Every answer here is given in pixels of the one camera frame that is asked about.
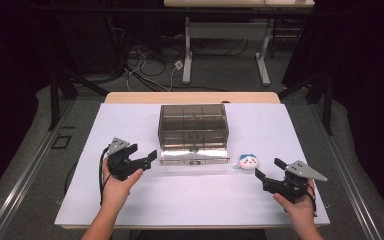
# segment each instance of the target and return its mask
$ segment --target table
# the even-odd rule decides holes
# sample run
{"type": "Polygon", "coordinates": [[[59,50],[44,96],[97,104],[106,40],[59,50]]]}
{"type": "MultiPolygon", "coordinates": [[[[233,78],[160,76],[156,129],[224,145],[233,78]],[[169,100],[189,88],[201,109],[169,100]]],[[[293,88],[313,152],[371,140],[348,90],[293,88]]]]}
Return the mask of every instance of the table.
{"type": "MultiPolygon", "coordinates": [[[[110,93],[101,105],[55,224],[86,228],[99,211],[100,154],[114,136],[138,143],[132,159],[159,150],[161,103],[225,104],[231,161],[214,165],[163,166],[152,163],[132,188],[115,227],[121,229],[226,229],[290,226],[287,214],[263,191],[253,171],[233,169],[242,153],[254,153],[259,169],[281,179],[274,157],[285,162],[305,156],[284,105],[274,93],[110,93]]],[[[323,206],[316,191],[317,204],[323,206]]],[[[316,224],[329,224],[318,207],[316,224]]]]}
{"type": "MultiPolygon", "coordinates": [[[[200,8],[291,8],[311,9],[313,0],[164,0],[166,7],[200,7],[200,8]]],[[[213,39],[248,39],[262,41],[261,50],[255,54],[261,82],[270,85],[269,75],[264,63],[267,45],[270,39],[268,21],[266,23],[208,23],[185,21],[185,61],[183,68],[184,84],[191,81],[192,52],[190,41],[192,38],[213,39]]]]}

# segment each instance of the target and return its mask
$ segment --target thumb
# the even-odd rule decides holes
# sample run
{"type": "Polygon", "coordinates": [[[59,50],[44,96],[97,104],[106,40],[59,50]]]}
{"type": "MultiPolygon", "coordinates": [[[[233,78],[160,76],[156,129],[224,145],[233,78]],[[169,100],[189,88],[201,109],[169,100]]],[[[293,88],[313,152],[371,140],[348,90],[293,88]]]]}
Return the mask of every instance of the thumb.
{"type": "Polygon", "coordinates": [[[139,178],[143,175],[143,169],[139,168],[134,172],[132,175],[130,175],[129,178],[124,180],[124,182],[131,188],[138,180],[139,178]]]}
{"type": "Polygon", "coordinates": [[[276,202],[278,202],[287,212],[289,212],[289,210],[291,210],[293,207],[294,207],[294,204],[292,204],[291,202],[288,201],[288,199],[286,199],[285,197],[283,197],[282,195],[280,195],[279,193],[275,193],[273,195],[273,198],[274,200],[276,200],[276,202]]]}

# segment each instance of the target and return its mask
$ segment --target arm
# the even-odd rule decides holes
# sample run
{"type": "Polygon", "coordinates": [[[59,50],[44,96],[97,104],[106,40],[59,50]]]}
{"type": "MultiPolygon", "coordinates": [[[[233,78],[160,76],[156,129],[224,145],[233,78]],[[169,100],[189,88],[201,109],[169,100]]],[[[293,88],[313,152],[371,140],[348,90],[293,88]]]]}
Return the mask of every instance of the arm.
{"type": "Polygon", "coordinates": [[[139,180],[143,170],[139,169],[124,181],[120,181],[110,176],[108,170],[108,159],[102,164],[103,179],[107,179],[104,186],[103,201],[101,209],[87,229],[82,239],[105,239],[108,240],[114,228],[117,215],[129,196],[130,188],[139,180]]]}
{"type": "MultiPolygon", "coordinates": [[[[308,184],[314,189],[313,180],[308,180],[308,184]]],[[[273,198],[288,212],[292,228],[302,240],[321,240],[322,236],[314,225],[314,209],[313,203],[309,196],[304,195],[297,199],[295,204],[289,202],[282,195],[275,193],[273,198]]]]}

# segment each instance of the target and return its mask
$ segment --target white toy head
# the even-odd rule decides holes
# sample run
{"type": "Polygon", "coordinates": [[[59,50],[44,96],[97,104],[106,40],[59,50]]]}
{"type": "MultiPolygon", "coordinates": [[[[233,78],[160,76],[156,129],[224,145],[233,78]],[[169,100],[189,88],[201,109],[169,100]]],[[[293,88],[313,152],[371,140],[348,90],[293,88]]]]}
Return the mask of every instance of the white toy head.
{"type": "Polygon", "coordinates": [[[254,170],[258,167],[258,159],[254,154],[243,154],[239,159],[238,167],[245,170],[254,170]]]}

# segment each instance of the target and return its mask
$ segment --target plug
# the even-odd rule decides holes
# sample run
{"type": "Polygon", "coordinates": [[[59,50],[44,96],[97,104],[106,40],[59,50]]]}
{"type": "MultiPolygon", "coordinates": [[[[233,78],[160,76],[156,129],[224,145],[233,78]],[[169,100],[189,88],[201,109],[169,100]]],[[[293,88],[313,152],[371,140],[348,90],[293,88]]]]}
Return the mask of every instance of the plug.
{"type": "Polygon", "coordinates": [[[180,70],[183,68],[183,63],[179,60],[177,61],[174,66],[176,67],[177,70],[180,70]]]}

